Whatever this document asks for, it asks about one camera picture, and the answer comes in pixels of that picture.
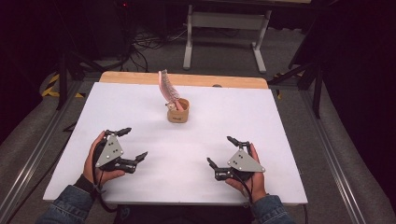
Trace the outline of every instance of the white tabletop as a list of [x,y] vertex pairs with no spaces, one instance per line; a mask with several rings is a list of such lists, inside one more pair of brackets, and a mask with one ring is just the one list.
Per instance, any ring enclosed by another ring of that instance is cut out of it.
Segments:
[[108,203],[242,204],[247,199],[217,181],[207,157],[218,167],[237,147],[226,136],[249,141],[265,167],[268,193],[284,204],[307,203],[302,180],[270,90],[177,86],[190,101],[187,123],[166,118],[157,85],[95,83],[66,146],[44,200],[55,200],[80,176],[92,141],[102,130],[131,127],[119,137],[124,159],[148,151],[136,172],[109,181]]

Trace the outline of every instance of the jeans jacket sleeve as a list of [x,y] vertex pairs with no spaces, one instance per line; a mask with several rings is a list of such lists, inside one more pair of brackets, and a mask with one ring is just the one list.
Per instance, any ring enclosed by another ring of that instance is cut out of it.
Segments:
[[259,199],[252,205],[251,210],[260,224],[295,223],[276,195],[267,195]]
[[75,186],[67,186],[36,223],[84,223],[94,199]]

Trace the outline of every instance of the dark curtain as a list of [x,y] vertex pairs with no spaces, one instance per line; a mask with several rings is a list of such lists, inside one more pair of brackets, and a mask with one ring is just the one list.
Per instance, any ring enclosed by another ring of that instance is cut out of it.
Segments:
[[0,7],[0,144],[41,102],[40,84],[57,61],[51,32],[25,4]]
[[350,138],[396,211],[396,16],[391,1],[339,1],[292,64],[320,62]]

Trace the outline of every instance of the person's right hand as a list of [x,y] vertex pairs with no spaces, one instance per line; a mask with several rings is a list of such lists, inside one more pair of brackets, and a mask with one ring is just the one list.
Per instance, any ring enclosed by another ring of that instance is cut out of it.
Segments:
[[[101,132],[99,136],[93,141],[90,149],[90,153],[88,154],[87,160],[84,163],[84,170],[83,174],[85,178],[87,178],[91,183],[93,183],[93,176],[92,176],[92,157],[93,152],[95,151],[96,145],[105,137],[105,132]],[[96,179],[99,180],[102,177],[101,186],[103,186],[108,180],[120,177],[125,175],[125,172],[122,170],[115,170],[112,172],[102,171],[99,168],[95,169]]]
[[[251,149],[251,155],[252,155],[253,159],[255,161],[257,161],[258,163],[260,163],[259,156],[257,155],[256,148],[253,146],[252,143],[250,144],[250,149]],[[244,194],[243,193],[244,186],[239,181],[234,180],[232,178],[228,178],[228,179],[225,180],[225,182],[227,184],[229,184],[230,186],[232,186],[233,188],[241,191],[242,194]],[[249,191],[251,191],[251,196],[252,196],[253,203],[257,202],[260,198],[265,197],[265,195],[267,194],[265,192],[264,174],[263,173],[261,173],[261,172],[254,173],[253,177],[251,177],[245,183],[246,183]]]

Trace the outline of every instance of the table leg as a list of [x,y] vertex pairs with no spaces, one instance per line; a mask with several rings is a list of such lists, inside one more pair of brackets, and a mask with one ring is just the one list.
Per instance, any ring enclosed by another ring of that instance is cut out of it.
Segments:
[[264,60],[262,59],[262,53],[260,52],[260,47],[262,46],[262,40],[264,39],[268,22],[270,21],[271,12],[272,12],[271,10],[267,10],[265,12],[265,16],[262,18],[262,26],[260,27],[259,37],[257,38],[257,42],[251,43],[260,73],[265,73],[267,71],[265,68]]
[[189,70],[191,67],[191,55],[192,55],[192,5],[189,5],[189,14],[187,16],[187,44],[186,51],[184,53],[183,69]]

